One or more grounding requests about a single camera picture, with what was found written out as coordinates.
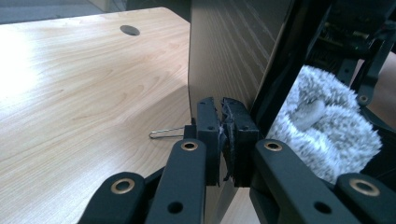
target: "metal pin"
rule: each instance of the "metal pin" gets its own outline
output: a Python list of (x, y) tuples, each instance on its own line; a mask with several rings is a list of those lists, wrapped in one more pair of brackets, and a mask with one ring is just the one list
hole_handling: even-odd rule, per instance
[(167, 133), (167, 132), (172, 132), (172, 131), (180, 130), (180, 129), (184, 129), (184, 127), (154, 131), (154, 132), (149, 133), (148, 137), (151, 138), (151, 139), (169, 138), (169, 137), (182, 137), (182, 136), (184, 136), (183, 134), (172, 134), (172, 135), (157, 135), (157, 136), (153, 136), (153, 135), (156, 134), (156, 133)]

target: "gray surface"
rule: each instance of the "gray surface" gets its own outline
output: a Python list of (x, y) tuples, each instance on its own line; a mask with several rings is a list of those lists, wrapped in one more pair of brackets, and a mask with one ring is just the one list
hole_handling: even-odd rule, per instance
[[(124, 10), (124, 1), (110, 1), (110, 12)], [(0, 0), (0, 24), (43, 21), (105, 13), (88, 0)]]

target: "paper clip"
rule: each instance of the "paper clip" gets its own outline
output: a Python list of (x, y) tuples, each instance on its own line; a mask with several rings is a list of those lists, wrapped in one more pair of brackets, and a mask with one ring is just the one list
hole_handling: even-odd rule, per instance
[(153, 136), (153, 135), (156, 134), (156, 133), (167, 133), (167, 132), (172, 132), (172, 131), (180, 130), (180, 129), (184, 129), (184, 127), (154, 131), (154, 132), (149, 133), (148, 137), (151, 138), (151, 139), (170, 138), (170, 137), (183, 137), (183, 136), (184, 136), (183, 134), (157, 135), (157, 136)]

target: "wooden table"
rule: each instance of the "wooden table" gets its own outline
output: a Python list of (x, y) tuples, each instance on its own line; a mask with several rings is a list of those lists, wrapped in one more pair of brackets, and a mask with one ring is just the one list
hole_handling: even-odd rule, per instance
[[(165, 165), (177, 139), (148, 133), (190, 122), (189, 33), (165, 8), (0, 26), (0, 223), (76, 223), (111, 175)], [(240, 192), (227, 222), (254, 214)]]

